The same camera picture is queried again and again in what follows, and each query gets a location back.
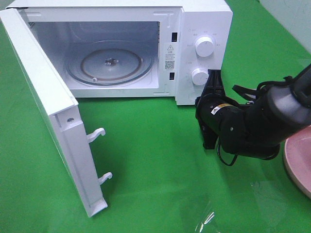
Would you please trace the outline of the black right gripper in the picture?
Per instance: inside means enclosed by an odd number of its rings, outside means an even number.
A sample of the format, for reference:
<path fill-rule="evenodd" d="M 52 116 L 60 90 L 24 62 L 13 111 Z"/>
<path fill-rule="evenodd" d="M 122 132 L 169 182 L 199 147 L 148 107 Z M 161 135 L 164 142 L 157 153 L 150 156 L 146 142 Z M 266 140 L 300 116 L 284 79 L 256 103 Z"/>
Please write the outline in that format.
<path fill-rule="evenodd" d="M 225 140 L 227 134 L 227 120 L 225 108 L 225 92 L 221 77 L 221 70 L 208 70 L 207 86 L 202 95 L 196 100 L 196 119 L 203 136 L 203 147 L 207 150 L 215 148 L 217 139 Z"/>

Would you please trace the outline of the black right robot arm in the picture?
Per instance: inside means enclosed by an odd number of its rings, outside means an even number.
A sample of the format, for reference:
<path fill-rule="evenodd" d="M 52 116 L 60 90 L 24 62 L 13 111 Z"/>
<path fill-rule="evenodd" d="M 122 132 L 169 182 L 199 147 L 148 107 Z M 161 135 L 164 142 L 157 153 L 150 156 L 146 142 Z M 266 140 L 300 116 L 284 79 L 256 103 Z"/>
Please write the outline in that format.
<path fill-rule="evenodd" d="M 240 104 L 225 94 L 221 71 L 210 70 L 195 101 L 203 147 L 237 156 L 271 160 L 280 143 L 311 123 L 311 69 L 284 81 L 265 81 L 256 89 L 233 90 L 247 100 Z"/>

